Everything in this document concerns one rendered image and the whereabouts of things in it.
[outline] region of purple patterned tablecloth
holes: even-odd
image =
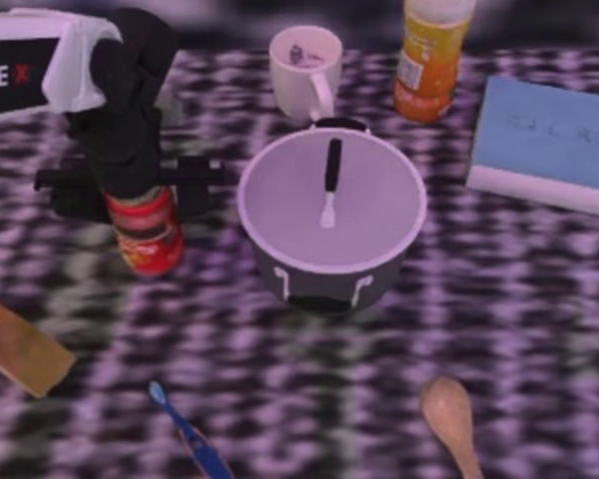
[[[462,380],[489,479],[599,479],[599,218],[462,185],[489,74],[599,93],[599,51],[464,58],[454,108],[413,126],[389,95],[395,55],[347,52],[340,114],[416,163],[429,192],[398,284],[347,321],[279,304],[255,271],[233,189],[187,227],[181,267],[137,279],[109,228],[55,218],[33,175],[71,154],[62,119],[0,124],[0,301],[79,356],[49,398],[0,376],[0,479],[200,477],[160,380],[238,479],[451,479],[418,412],[421,384]],[[238,172],[306,125],[275,107],[265,53],[182,53],[186,121],[170,155],[204,147]]]

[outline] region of orange liquid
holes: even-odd
[[[431,123],[452,103],[461,45],[470,18],[454,25],[433,25],[411,15],[405,29],[392,99],[395,110],[417,123]]]

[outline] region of blue toothbrush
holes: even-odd
[[[162,386],[156,381],[151,381],[149,393],[162,409],[171,416],[184,440],[189,445],[193,460],[205,473],[207,479],[235,479],[229,466],[222,460],[218,451],[209,444],[207,438],[174,409]]]

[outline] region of brown sponge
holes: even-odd
[[[69,372],[76,356],[0,304],[0,372],[36,398]]]

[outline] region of pot handle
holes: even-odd
[[[288,301],[289,297],[291,297],[291,279],[289,278],[289,273],[278,266],[273,268],[273,273],[282,280],[282,296],[284,301]],[[370,286],[373,280],[374,277],[372,274],[357,280],[355,283],[355,291],[352,294],[352,299],[350,300],[350,309],[353,309],[357,306],[359,303],[359,297],[361,296],[361,290],[367,286]]]
[[[313,123],[311,128],[343,128],[346,130],[356,130],[358,132],[370,133],[368,125],[360,120],[348,117],[330,117],[322,118]]]

